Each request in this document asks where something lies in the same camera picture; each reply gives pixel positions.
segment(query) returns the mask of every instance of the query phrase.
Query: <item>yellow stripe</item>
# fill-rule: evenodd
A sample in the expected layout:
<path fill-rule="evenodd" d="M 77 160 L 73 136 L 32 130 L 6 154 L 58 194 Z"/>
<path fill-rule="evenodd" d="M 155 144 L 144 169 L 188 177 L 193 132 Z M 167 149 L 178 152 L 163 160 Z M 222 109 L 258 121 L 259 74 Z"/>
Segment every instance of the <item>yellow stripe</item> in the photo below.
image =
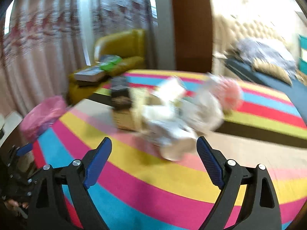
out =
<path fill-rule="evenodd" d="M 137 74 L 150 74 L 150 75 L 176 75 L 180 78 L 191 78 L 198 80 L 205 80 L 208 76 L 201 73 L 188 73 L 188 72 L 178 72 L 178 71 L 159 71 L 159 70 L 130 70 L 129 73 Z"/>
<path fill-rule="evenodd" d="M 108 136 L 71 113 L 66 113 L 60 120 L 91 149 L 96 149 L 101 140 Z M 215 203 L 220 191 L 212 184 L 206 172 L 159 159 L 113 137 L 110 139 L 113 149 L 108 160 L 121 170 L 170 193 Z M 307 194 L 306 178 L 273 183 L 276 184 L 278 200 L 281 204 L 301 199 Z M 241 186 L 236 205 L 242 204 L 245 189 L 245 186 Z"/>
<path fill-rule="evenodd" d="M 286 100 L 286 101 L 290 101 L 288 96 L 286 94 L 282 93 L 282 92 L 275 91 L 273 89 L 269 89 L 269 88 L 266 88 L 266 87 L 261 86 L 261 85 L 254 85 L 252 83 L 248 83 L 248 82 L 244 82 L 244 81 L 238 80 L 238 83 L 239 83 L 240 87 L 242 87 L 242 88 L 251 89 L 251 90 L 254 90 L 254 91 L 258 91 L 260 93 L 268 94 L 268 95 L 271 95 L 271 96 L 274 96 L 274 97 L 277 97 L 277 98 L 280 98 L 280 99 L 283 99 L 283 100 Z"/>
<path fill-rule="evenodd" d="M 110 89 L 106 89 L 106 88 L 99 88 L 97 91 L 95 91 L 95 93 L 111 96 Z"/>
<path fill-rule="evenodd" d="M 242 113 L 233 111 L 231 114 L 225 116 L 225 121 L 239 123 L 244 125 L 249 125 L 257 127 L 260 129 L 270 130 L 279 132 L 285 135 L 290 135 L 294 137 L 299 137 L 302 139 L 307 139 L 307 130 L 296 127 L 290 124 L 281 123 L 268 118 L 255 116 L 249 113 Z"/>

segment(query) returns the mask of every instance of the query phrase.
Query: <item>chair backrest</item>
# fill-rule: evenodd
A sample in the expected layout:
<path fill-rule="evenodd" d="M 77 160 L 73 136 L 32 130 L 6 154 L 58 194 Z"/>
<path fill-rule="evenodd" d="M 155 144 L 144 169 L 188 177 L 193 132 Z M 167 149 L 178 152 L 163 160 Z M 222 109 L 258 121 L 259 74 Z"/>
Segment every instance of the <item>chair backrest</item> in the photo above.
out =
<path fill-rule="evenodd" d="M 94 60 L 99 61 L 101 55 L 112 54 L 122 58 L 145 56 L 145 30 L 132 29 L 121 33 L 104 36 L 95 44 Z"/>

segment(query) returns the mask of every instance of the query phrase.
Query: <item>pink plastic bag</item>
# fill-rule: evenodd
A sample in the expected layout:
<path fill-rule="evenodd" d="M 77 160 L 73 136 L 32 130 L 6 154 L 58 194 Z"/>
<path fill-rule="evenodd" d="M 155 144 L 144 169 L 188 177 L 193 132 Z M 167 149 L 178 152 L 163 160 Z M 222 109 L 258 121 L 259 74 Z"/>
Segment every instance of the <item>pink plastic bag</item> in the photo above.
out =
<path fill-rule="evenodd" d="M 48 98 L 25 116 L 20 130 L 28 141 L 33 142 L 66 113 L 66 107 L 62 96 Z"/>

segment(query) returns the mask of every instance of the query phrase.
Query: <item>pink stripe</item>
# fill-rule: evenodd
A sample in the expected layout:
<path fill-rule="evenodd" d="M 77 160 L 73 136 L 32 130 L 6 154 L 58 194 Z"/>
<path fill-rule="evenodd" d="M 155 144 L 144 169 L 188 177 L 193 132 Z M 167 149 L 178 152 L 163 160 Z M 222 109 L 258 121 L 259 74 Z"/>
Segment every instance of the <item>pink stripe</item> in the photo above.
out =
<path fill-rule="evenodd" d="M 45 158 L 44 158 L 43 153 L 41 151 L 38 140 L 36 140 L 33 143 L 32 152 L 33 152 L 33 155 L 34 155 L 34 161 L 35 161 L 36 166 L 38 168 L 41 168 L 42 166 L 44 166 L 46 164 L 46 161 L 45 161 Z M 64 196 L 64 197 L 65 197 L 66 208 L 67 208 L 67 211 L 69 213 L 72 224 L 77 226 L 77 227 L 83 228 L 74 206 L 70 204 L 70 201 L 67 199 L 66 196 Z"/>
<path fill-rule="evenodd" d="M 128 77 L 145 77 L 145 78 L 157 78 L 157 79 L 167 79 L 171 77 L 172 75 L 155 75 L 155 74 L 140 74 L 140 73 L 126 73 L 125 76 Z M 185 77 L 179 77 L 182 81 L 185 82 L 192 82 L 192 83 L 197 83 L 197 84 L 202 84 L 204 83 L 203 80 L 201 79 L 191 79 L 191 78 L 185 78 Z"/>
<path fill-rule="evenodd" d="M 76 108 L 71 109 L 70 111 L 73 115 L 79 119 L 87 122 L 96 129 L 108 134 L 111 137 L 119 140 L 120 142 L 127 144 L 133 148 L 136 148 L 140 151 L 143 151 L 147 154 L 153 155 L 155 157 L 161 158 L 158 151 L 158 148 L 153 144 L 149 143 L 145 139 L 138 137 L 136 135 L 127 133 L 126 131 L 119 130 L 114 126 L 107 125 L 102 123 L 100 120 L 95 117 L 91 117 Z M 185 158 L 179 162 L 176 162 L 179 165 L 188 167 L 191 169 L 199 170 L 206 172 L 204 165 L 200 158 L 196 155 L 186 154 Z M 307 169 L 268 169 L 268 172 L 272 180 L 288 180 L 288 179 L 299 179 L 307 176 Z"/>
<path fill-rule="evenodd" d="M 250 94 L 254 94 L 254 95 L 259 95 L 261 97 L 265 97 L 265 98 L 270 98 L 270 99 L 273 99 L 275 101 L 278 101 L 278 102 L 281 102 L 281 103 L 285 103 L 285 104 L 288 104 L 290 106 L 293 106 L 294 105 L 292 104 L 291 101 L 287 101 L 287 100 L 283 100 L 281 98 L 277 98 L 275 96 L 272 96 L 270 94 L 265 94 L 265 93 L 261 93 L 261 92 L 258 92 L 258 91 L 254 91 L 254 90 L 251 90 L 251 89 L 247 89 L 247 88 L 243 88 L 241 87 L 242 91 L 246 92 L 246 93 L 250 93 Z"/>
<path fill-rule="evenodd" d="M 57 121 L 55 134 L 73 158 L 81 159 L 89 150 L 65 125 Z M 174 226 L 195 229 L 205 220 L 213 203 L 179 196 L 151 186 L 107 162 L 98 183 L 132 208 Z M 240 207 L 235 206 L 227 226 L 235 223 Z"/>

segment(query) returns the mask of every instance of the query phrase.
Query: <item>brown stripe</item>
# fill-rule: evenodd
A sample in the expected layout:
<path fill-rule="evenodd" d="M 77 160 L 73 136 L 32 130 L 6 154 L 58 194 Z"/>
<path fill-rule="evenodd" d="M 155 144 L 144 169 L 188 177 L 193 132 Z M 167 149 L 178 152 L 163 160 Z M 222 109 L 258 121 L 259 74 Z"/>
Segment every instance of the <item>brown stripe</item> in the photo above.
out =
<path fill-rule="evenodd" d="M 276 144 L 307 148 L 307 140 L 305 139 L 227 121 L 225 121 L 221 127 L 216 130 L 216 132 L 267 141 Z"/>
<path fill-rule="evenodd" d="M 92 95 L 90 95 L 90 97 L 88 99 L 95 101 L 95 102 L 98 102 L 98 103 L 102 103 L 102 104 L 112 106 L 111 97 L 107 96 L 107 95 L 93 93 Z"/>

